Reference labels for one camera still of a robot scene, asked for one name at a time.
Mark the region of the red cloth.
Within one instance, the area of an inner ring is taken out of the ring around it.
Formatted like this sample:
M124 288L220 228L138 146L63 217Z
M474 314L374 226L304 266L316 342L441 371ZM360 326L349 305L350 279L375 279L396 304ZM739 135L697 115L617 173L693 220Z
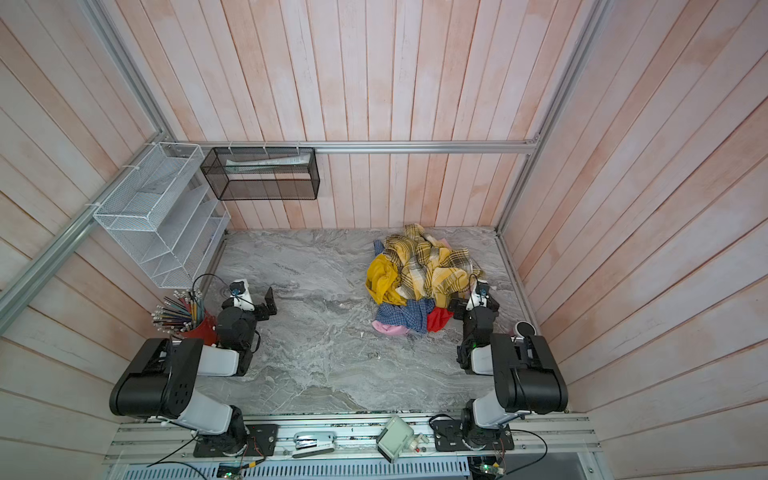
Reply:
M427 331L439 332L453 319L454 314L445 308L435 307L427 315Z

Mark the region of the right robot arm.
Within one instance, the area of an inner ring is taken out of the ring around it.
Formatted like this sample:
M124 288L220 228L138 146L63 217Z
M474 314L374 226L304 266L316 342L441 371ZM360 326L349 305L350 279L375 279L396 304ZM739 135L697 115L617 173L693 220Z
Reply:
M471 448L498 442L503 427L515 419L560 413L568 406L566 382L546 339L525 321L512 334L496 332L498 308L491 296L453 299L448 307L462 322L459 366L493 379L493 390L462 411L461 439Z

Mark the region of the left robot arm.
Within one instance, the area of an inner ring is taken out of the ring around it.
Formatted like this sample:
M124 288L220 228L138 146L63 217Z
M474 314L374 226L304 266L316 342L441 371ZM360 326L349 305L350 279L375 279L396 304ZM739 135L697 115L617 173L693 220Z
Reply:
M163 420L196 433L202 456L237 456L253 446L242 410L196 388L200 377L242 377L261 345L260 322L278 313L274 291L252 300L247 282L229 286L230 297L202 337L150 338L113 387L109 408L116 416Z

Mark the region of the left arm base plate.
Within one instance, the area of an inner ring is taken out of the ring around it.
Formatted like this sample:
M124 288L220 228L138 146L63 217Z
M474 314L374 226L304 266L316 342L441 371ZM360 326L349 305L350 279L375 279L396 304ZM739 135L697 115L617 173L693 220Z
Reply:
M278 439L277 424L245 424L220 435L202 435L194 447L194 458L272 456Z

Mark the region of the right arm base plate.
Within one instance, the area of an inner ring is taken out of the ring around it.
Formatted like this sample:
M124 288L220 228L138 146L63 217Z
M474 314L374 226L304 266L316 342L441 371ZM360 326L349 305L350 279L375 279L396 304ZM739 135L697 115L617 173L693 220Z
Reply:
M484 429L447 416L432 419L429 426L438 452L465 450L507 451L515 448L509 430Z

